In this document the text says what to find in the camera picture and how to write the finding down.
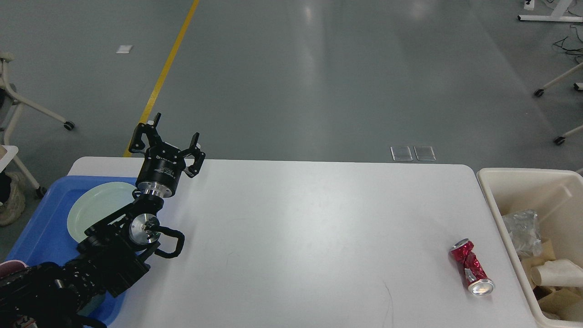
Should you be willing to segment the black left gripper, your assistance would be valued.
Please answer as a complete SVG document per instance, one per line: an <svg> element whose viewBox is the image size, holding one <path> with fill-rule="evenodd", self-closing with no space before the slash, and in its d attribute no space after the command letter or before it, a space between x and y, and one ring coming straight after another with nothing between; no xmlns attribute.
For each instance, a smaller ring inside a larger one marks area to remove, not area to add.
<svg viewBox="0 0 583 328"><path fill-rule="evenodd" d="M130 139L128 151L130 154L142 154L144 162L140 168L135 186L146 194L154 192L162 198L175 195L182 172L189 178L200 173L206 153L198 143L200 133L192 135L188 148L178 152L178 155L170 155L165 158L164 143L157 127L162 114L157 113L153 121L138 123ZM194 161L186 165L185 160L192 157Z"/></svg>

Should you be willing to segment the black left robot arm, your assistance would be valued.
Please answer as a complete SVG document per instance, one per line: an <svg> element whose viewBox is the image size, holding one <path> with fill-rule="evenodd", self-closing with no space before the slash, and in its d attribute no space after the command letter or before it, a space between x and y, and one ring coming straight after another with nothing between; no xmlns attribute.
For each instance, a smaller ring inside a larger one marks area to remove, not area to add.
<svg viewBox="0 0 583 328"><path fill-rule="evenodd" d="M85 230L78 256L60 266L44 262L1 278L1 326L32 319L40 328L104 328L103 321L85 314L98 297L118 297L149 270L151 255L163 259L183 251L183 232L162 226L158 212L164 199L176 193L182 174L195 177L206 154L194 133L186 149L165 143L153 121L139 123L128 148L144 162L133 191L133 201Z"/></svg>

